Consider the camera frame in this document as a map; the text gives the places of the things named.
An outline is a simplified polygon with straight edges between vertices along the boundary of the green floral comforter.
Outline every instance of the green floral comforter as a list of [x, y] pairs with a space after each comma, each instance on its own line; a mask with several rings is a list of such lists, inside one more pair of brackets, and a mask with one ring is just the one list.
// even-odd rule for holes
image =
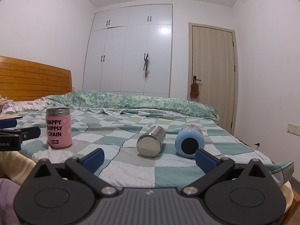
[[217, 110], [197, 102], [148, 96], [118, 95], [108, 92], [75, 91], [64, 95], [47, 96], [44, 99], [61, 103], [65, 106], [93, 109], [156, 109], [172, 111], [188, 116], [212, 119], [218, 124]]

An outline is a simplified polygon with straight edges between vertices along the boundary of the wooden floor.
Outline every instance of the wooden floor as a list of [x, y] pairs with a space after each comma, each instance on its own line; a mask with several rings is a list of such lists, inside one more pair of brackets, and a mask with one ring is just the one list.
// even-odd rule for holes
[[287, 225], [300, 225], [300, 207], [294, 213]]

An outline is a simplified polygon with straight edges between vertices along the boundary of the silver lid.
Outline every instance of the silver lid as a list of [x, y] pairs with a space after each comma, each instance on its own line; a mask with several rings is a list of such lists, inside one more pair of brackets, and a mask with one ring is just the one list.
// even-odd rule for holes
[[70, 108], [68, 107], [54, 107], [47, 108], [46, 116], [48, 117], [61, 117], [70, 115]]
[[136, 148], [143, 157], [152, 158], [161, 151], [161, 142], [156, 135], [147, 133], [140, 136]]

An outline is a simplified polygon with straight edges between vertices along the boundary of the brown towel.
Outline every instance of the brown towel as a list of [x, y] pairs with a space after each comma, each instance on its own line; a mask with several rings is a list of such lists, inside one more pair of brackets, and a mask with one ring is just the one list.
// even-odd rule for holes
[[190, 96], [197, 97], [199, 96], [199, 85], [197, 83], [192, 83], [190, 86]]
[[0, 113], [2, 111], [2, 107], [9, 102], [13, 102], [13, 100], [7, 100], [7, 97], [1, 97], [0, 95]]

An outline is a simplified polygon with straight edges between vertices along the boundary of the bed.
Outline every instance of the bed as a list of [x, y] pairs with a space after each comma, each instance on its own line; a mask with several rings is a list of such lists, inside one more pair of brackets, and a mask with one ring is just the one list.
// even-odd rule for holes
[[[105, 162], [95, 175], [116, 187], [182, 188], [204, 175], [195, 160], [178, 156], [174, 147], [180, 128], [192, 123], [202, 129], [205, 150], [214, 156], [230, 157], [238, 163], [260, 159], [286, 197], [287, 214], [293, 214], [299, 205], [288, 182], [293, 162], [273, 164], [259, 151], [241, 143], [217, 125], [218, 117], [211, 107], [199, 109], [197, 103], [178, 99], [71, 92], [69, 70], [14, 58], [0, 57], [0, 76], [5, 79], [5, 83], [0, 83], [0, 95], [8, 99], [42, 98], [49, 107], [71, 109], [73, 144], [63, 150], [47, 145], [45, 109], [17, 113], [23, 116], [17, 128], [39, 126], [41, 136], [25, 141], [20, 152], [0, 152], [2, 175], [15, 183], [21, 185], [39, 159], [60, 163], [100, 147], [104, 149]], [[166, 139], [158, 156], [143, 158], [136, 150], [136, 142], [152, 125], [162, 126]], [[282, 224], [286, 224], [288, 217], [283, 217]]]

